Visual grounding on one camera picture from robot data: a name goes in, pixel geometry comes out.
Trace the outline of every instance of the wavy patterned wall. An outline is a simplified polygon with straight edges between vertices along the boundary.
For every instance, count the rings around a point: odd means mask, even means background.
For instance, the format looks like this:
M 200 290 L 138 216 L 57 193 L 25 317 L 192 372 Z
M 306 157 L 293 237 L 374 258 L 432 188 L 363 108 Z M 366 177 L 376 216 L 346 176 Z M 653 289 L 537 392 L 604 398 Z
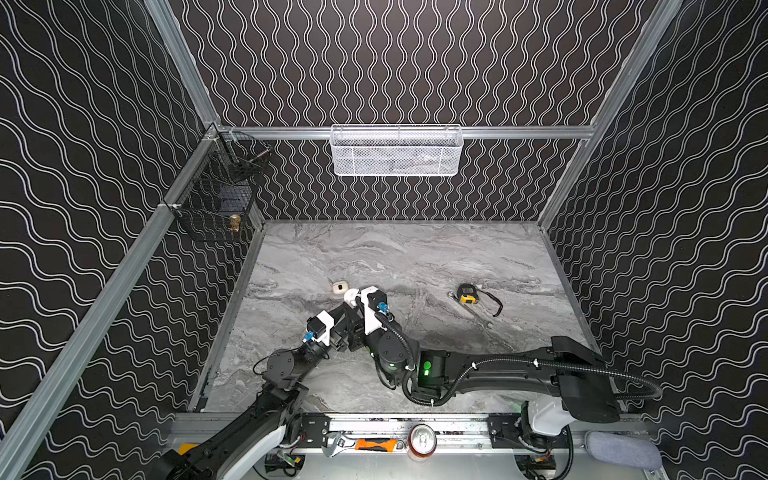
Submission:
M 140 0 L 0 0 L 0 439 L 202 134 Z
M 551 228 L 671 478 L 768 478 L 768 2 L 689 0 Z
M 233 152 L 252 156 L 253 142 L 234 137 Z M 453 177 L 339 177 L 328 142 L 280 141 L 257 203 L 272 220 L 536 221 L 577 143 L 467 141 Z
M 170 0 L 222 122 L 583 125 L 654 0 Z
M 147 478 L 194 392 L 246 252 L 172 226 L 23 478 Z

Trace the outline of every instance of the gray marble surface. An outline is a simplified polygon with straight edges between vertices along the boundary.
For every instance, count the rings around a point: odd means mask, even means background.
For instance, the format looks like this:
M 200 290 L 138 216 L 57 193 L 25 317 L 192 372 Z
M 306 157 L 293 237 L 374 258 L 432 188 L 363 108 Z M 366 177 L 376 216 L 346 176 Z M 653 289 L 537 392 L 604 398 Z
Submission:
M 527 223 L 271 223 L 214 379 L 207 412 L 243 411 L 261 387 L 251 366 L 277 348 L 300 344 L 306 320 L 342 302 L 331 283 L 375 285 L 396 319 L 422 347 L 510 353 L 567 335 L 586 345 L 541 241 Z M 483 285 L 480 321 L 445 294 L 460 283 Z M 416 406 L 381 385 L 372 360 L 331 352 L 306 378 L 304 408 L 321 412 L 517 412 L 536 395 L 478 391 L 435 409 Z

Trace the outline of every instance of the robotic arm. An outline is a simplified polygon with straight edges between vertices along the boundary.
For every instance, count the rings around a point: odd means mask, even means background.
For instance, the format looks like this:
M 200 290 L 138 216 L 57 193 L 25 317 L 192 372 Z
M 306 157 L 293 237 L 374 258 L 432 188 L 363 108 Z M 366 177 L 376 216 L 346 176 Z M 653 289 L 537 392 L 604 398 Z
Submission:
M 386 294 L 371 286 L 351 289 L 344 302 L 306 322 L 302 345 L 267 357 L 265 385 L 257 400 L 205 443 L 184 455 L 167 452 L 152 478 L 191 480 L 241 478 L 247 469 L 298 435 L 298 409 L 307 389 L 301 381 L 329 351 L 368 347 L 382 384 L 400 387 L 411 402 L 440 406 L 457 392 L 480 389 L 525 390 L 542 395 L 521 416 L 520 438 L 546 444 L 574 420 L 611 423 L 619 419 L 618 399 L 655 398 L 656 384 L 625 372 L 609 370 L 603 359 L 566 336 L 551 346 L 522 353 L 472 355 L 421 349 L 389 311 Z M 641 392 L 615 395 L 609 377 L 643 384 Z M 288 448 L 290 444 L 280 445 Z

